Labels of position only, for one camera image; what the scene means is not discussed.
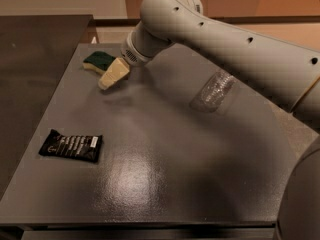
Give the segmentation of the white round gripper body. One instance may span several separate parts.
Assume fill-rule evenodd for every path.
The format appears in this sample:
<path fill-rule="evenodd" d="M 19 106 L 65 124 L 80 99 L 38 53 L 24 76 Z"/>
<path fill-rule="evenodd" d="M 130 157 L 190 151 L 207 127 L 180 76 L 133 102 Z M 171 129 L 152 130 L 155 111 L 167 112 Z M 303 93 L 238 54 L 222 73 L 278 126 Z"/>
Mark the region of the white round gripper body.
<path fill-rule="evenodd" d="M 122 57 L 131 66 L 143 66 L 147 64 L 150 59 L 142 55 L 133 44 L 133 37 L 135 32 L 131 31 L 127 38 L 122 42 L 120 46 L 120 51 Z"/>

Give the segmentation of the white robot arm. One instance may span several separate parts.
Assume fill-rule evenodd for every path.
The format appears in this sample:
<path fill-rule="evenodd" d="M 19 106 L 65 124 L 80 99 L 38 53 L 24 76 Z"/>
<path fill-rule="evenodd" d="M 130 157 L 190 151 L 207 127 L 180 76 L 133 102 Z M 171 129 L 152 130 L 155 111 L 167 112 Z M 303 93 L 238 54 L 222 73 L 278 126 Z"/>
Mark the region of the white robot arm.
<path fill-rule="evenodd" d="M 179 43 L 320 131 L 320 54 L 205 17 L 199 0 L 143 0 L 140 22 L 99 80 L 106 90 L 132 66 Z M 320 240 L 320 149 L 314 142 L 288 180 L 274 240 Z"/>

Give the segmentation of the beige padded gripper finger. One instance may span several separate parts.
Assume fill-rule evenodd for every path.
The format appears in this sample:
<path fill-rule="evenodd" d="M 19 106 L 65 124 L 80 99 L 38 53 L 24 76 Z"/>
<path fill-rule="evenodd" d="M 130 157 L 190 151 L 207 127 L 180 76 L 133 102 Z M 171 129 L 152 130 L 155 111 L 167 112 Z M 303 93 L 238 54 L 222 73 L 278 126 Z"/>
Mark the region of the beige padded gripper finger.
<path fill-rule="evenodd" d="M 107 90 L 130 73 L 130 66 L 123 58 L 116 58 L 98 81 L 102 90 Z"/>

